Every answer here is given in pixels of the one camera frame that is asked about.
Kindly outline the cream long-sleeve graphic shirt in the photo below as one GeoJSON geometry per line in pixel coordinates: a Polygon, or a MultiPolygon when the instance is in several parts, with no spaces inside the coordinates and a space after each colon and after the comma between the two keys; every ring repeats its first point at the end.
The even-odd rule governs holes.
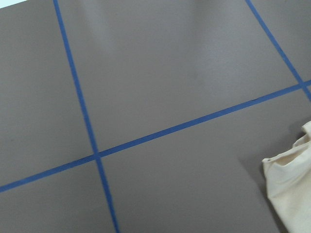
{"type": "Polygon", "coordinates": [[[311,123],[288,151],[262,160],[267,198],[290,233],[311,231],[311,123]]]}

